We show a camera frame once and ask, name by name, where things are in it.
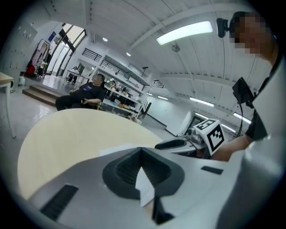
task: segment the ceiling light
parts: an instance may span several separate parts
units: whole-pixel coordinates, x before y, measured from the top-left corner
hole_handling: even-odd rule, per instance
[[[228,127],[228,126],[226,126],[226,125],[224,125],[224,124],[222,124],[222,126],[223,126],[224,128],[226,128],[226,129],[228,129],[228,130],[230,130],[230,131],[236,133],[236,131],[235,131],[234,129],[231,129],[230,127]]]
[[[211,23],[209,21],[202,21],[199,23],[186,25],[167,34],[164,34],[163,36],[157,38],[157,42],[160,45],[164,45],[165,43],[177,40],[179,38],[195,34],[212,33],[212,31],[213,28],[211,27]]]
[[[167,98],[164,98],[164,97],[161,97],[161,96],[158,96],[158,98],[162,98],[162,99],[168,100]]]
[[[201,114],[199,114],[199,113],[195,113],[197,116],[200,116],[200,117],[202,117],[202,118],[204,118],[204,119],[209,119],[209,118],[207,118],[206,116],[203,116],[203,115],[201,115]]]
[[[245,117],[242,117],[242,116],[239,115],[238,113],[233,113],[233,115],[234,115],[235,117],[239,118],[239,119],[242,118],[242,120],[245,121],[245,122],[248,123],[248,124],[251,123],[251,121],[250,121],[249,119],[247,119],[247,118],[245,118]]]
[[[205,102],[205,101],[203,101],[203,100],[199,100],[199,99],[196,99],[196,98],[190,98],[190,100],[195,101],[195,102],[200,102],[200,103],[203,103],[203,104],[205,104],[205,105],[214,107],[214,105],[213,105],[212,103]]]

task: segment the staircase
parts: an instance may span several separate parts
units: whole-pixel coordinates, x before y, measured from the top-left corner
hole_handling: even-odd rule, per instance
[[[58,97],[62,96],[59,93],[56,93],[39,85],[31,85],[28,89],[24,89],[22,93],[54,107],[55,100]]]

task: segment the beige tabletop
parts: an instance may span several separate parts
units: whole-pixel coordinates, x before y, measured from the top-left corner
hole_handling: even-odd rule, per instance
[[[18,159],[18,181],[28,199],[39,187],[80,161],[125,144],[154,147],[162,140],[146,128],[104,111],[55,112],[28,133]]]
[[[12,77],[0,72],[0,84],[7,84],[10,83],[12,80]]]

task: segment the man sitting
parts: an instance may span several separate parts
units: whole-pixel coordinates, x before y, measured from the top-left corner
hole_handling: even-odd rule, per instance
[[[66,108],[92,108],[99,104],[105,97],[104,75],[97,74],[92,82],[81,85],[76,90],[71,90],[70,95],[64,95],[55,101],[57,110]]]

